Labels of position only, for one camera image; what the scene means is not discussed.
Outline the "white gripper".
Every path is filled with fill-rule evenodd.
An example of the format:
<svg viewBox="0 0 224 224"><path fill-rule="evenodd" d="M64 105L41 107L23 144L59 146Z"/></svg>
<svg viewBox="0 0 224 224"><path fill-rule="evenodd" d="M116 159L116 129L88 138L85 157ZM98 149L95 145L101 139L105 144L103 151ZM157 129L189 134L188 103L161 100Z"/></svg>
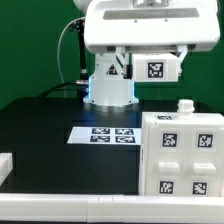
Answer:
<svg viewBox="0 0 224 224"><path fill-rule="evenodd" d="M210 51L220 38L217 0L93 0L84 40L92 53L111 53L128 79L128 53L174 52L182 63L189 51Z"/></svg>

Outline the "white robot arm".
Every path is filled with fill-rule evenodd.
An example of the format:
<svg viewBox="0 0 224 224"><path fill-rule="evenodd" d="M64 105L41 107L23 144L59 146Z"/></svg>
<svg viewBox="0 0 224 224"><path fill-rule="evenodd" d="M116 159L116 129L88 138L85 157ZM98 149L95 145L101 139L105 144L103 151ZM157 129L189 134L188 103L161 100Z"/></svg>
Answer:
<svg viewBox="0 0 224 224"><path fill-rule="evenodd" d="M95 55L84 102L101 109L139 103L136 82L176 82L189 52L220 38L218 0L73 0Z"/></svg>

